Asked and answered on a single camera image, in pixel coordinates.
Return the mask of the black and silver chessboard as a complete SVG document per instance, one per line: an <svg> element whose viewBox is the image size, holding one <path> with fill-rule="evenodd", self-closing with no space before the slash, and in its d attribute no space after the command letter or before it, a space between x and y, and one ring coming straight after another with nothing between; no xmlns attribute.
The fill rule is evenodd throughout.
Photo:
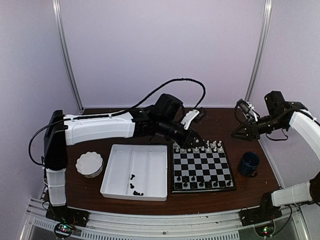
<svg viewBox="0 0 320 240"><path fill-rule="evenodd" d="M236 182L232 173L228 155L222 142L224 152L218 153L174 153L172 149L172 188L173 194L199 193L199 192L224 192L235 191ZM188 176L188 187L183 187L183 176ZM212 181L212 188L206 188L206 182ZM197 183L197 188L191 188L191 183Z"/></svg>

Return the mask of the black chess piece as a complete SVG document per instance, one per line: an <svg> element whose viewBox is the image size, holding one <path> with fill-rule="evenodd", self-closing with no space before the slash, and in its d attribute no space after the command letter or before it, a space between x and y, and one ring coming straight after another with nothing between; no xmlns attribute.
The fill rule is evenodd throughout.
<svg viewBox="0 0 320 240"><path fill-rule="evenodd" d="M192 189L196 189L196 188L197 188L197 183L196 183L196 182L191 182L191 183L190 183L190 187L191 187Z"/></svg>

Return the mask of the white plastic tray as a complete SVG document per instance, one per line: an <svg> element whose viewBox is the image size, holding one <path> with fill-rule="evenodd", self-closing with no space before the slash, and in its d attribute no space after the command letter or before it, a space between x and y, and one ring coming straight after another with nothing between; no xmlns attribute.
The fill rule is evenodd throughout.
<svg viewBox="0 0 320 240"><path fill-rule="evenodd" d="M144 196L133 195L133 184ZM100 193L105 198L164 202L168 196L168 147L166 145L114 144L111 147Z"/></svg>

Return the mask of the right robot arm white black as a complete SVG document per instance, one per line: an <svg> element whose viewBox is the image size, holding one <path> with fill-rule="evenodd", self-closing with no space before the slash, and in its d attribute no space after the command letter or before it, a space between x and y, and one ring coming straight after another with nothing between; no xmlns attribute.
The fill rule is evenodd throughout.
<svg viewBox="0 0 320 240"><path fill-rule="evenodd" d="M237 126L233 139L259 141L280 184L262 196L256 210L259 220L268 220L276 207L319 205L320 121L299 101L285 100L273 90L263 97L266 108L259 114L250 102L239 99L233 115Z"/></svg>

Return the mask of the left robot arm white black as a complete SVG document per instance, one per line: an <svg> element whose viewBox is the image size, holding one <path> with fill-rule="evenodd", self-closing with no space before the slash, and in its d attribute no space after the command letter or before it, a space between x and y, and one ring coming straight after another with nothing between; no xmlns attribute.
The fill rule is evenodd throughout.
<svg viewBox="0 0 320 240"><path fill-rule="evenodd" d="M205 147L206 142L190 125L199 120L200 111L193 109L180 121L175 121L183 102L163 93L155 104L144 108L133 107L119 112L65 115L53 112L50 122L42 129L44 155L40 165L45 169L52 213L61 222L72 218L67 206L65 172L68 166L67 146L114 138L162 136L175 141L181 148Z"/></svg>

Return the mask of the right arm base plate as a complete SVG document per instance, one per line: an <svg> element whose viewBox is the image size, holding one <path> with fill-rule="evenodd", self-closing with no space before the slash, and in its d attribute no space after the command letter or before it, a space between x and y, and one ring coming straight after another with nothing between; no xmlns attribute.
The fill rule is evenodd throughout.
<svg viewBox="0 0 320 240"><path fill-rule="evenodd" d="M249 225L256 225L264 222L270 222L274 219L280 218L282 212L280 207L254 207L242 209L238 212L241 224L243 227Z"/></svg>

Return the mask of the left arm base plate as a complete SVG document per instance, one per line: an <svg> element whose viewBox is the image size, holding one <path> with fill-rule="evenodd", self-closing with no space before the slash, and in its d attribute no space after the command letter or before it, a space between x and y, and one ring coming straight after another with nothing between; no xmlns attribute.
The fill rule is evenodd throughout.
<svg viewBox="0 0 320 240"><path fill-rule="evenodd" d="M68 206L49 206L45 217L47 219L69 224L76 227L86 227L90 213L85 210L70 208Z"/></svg>

